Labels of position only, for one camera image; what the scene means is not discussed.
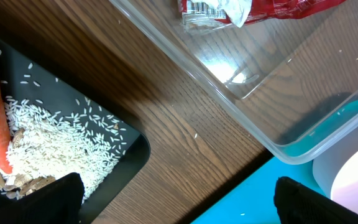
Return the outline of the red snack wrapper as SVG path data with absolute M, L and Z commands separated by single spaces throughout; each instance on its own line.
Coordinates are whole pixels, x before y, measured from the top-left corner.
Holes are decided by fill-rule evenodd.
M 235 26 L 223 10 L 205 3 L 207 0 L 178 0 L 178 10 L 187 31 L 209 32 Z M 267 19 L 303 19 L 310 15 L 336 7 L 346 0 L 252 0 L 246 24 Z

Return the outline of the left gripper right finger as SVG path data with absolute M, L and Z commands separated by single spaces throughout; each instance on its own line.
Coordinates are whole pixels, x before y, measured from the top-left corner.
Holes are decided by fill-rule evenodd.
M 273 201 L 281 223 L 358 224 L 358 214 L 289 177 L 278 178 Z

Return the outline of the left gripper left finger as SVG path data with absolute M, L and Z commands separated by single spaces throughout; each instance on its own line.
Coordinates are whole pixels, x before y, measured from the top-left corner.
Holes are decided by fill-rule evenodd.
M 84 192 L 71 173 L 19 200 L 0 195 L 0 223 L 78 223 Z

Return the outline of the white napkin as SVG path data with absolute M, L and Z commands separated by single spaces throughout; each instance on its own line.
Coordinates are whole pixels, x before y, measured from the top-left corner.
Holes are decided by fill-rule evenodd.
M 205 3 L 214 9 L 223 10 L 237 27 L 244 25 L 252 7 L 252 0 L 207 0 Z

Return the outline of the pink bowl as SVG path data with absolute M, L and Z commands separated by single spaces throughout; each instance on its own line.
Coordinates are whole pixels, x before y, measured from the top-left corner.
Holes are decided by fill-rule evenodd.
M 313 177 L 325 196 L 358 214 L 358 127 L 313 160 Z

